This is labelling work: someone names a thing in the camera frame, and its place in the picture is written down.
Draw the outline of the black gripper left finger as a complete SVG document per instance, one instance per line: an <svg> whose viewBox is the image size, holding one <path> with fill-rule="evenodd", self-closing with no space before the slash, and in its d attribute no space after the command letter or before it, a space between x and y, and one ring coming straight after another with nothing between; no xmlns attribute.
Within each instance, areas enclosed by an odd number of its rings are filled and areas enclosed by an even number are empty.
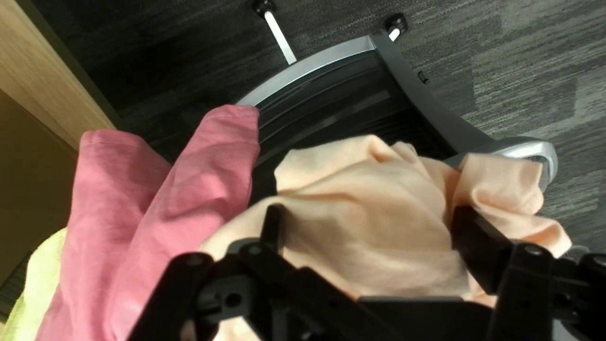
<svg viewBox="0 0 606 341"><path fill-rule="evenodd" d="M233 242L218 261L200 252L172 257L127 341L212 341L229 318L261 341L350 341L339 309L346 297L278 254L286 214L271 204L261 235Z"/></svg>

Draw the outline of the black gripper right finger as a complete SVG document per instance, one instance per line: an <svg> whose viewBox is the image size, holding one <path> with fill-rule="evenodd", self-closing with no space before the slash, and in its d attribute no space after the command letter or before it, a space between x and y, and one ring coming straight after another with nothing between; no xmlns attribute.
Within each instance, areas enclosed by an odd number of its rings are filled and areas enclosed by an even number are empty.
<svg viewBox="0 0 606 341"><path fill-rule="evenodd" d="M543 246L503 237L471 206L452 214L452 246L486 293L496 293L486 341L553 341L558 320L579 341L606 341L602 254L557 259Z"/></svg>

